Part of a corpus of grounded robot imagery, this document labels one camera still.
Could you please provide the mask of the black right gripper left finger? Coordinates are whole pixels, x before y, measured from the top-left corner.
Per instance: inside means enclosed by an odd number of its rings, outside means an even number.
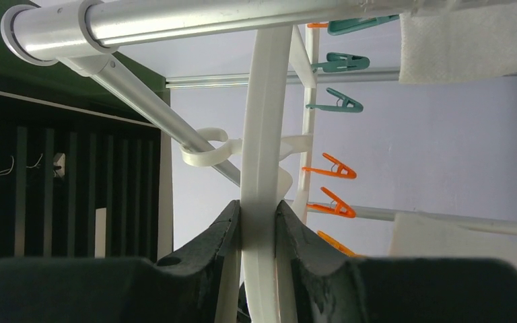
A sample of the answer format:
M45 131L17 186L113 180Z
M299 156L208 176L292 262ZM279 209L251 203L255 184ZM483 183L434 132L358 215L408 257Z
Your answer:
M240 203L152 262L2 258L0 322L235 322Z

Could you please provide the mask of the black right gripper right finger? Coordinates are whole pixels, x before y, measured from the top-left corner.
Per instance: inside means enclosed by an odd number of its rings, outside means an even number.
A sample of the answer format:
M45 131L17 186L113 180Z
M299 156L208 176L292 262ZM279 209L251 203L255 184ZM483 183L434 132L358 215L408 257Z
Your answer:
M354 258L276 210L299 322L517 322L517 269L490 258Z

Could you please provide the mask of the white round clip hanger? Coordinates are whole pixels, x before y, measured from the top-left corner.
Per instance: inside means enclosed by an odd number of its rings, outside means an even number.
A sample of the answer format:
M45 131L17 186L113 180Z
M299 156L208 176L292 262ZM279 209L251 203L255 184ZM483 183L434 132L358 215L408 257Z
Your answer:
M285 245L277 241L276 210L292 184L279 166L295 153L310 151L311 135L281 134L287 68L293 66L307 85L314 76L300 31L295 25L261 29L256 34L248 82L244 134L231 139L222 129L201 129L220 142L208 152L182 150L184 162L216 166L242 156L240 230L246 299L253 322L296 322L294 286Z

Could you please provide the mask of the teal clip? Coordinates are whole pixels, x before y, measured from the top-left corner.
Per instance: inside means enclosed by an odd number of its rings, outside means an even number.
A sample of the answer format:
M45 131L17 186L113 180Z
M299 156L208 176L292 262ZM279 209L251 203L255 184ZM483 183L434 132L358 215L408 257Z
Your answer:
M312 64L312 70L322 69L324 73L341 73L346 71L358 71L370 66L368 57L351 55L340 52L326 54L326 62Z
M365 30L374 26L387 24L399 19L399 15L386 15L381 17L353 18L348 20L331 21L326 28L331 36L340 36L351 32Z

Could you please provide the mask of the white sock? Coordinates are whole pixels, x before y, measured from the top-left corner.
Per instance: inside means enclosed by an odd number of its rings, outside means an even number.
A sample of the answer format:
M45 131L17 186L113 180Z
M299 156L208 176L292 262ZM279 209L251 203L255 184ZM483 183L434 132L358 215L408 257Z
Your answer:
M446 84L517 72L517 2L402 13L399 82Z

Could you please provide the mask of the teal front clip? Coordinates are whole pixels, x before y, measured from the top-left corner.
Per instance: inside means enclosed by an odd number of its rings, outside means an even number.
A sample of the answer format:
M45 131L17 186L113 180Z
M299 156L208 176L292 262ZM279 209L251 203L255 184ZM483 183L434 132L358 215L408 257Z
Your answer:
M331 21L326 28L331 36L340 36L351 32L365 30L374 26L387 24L399 19L399 15L386 15L381 17L353 18L348 20Z

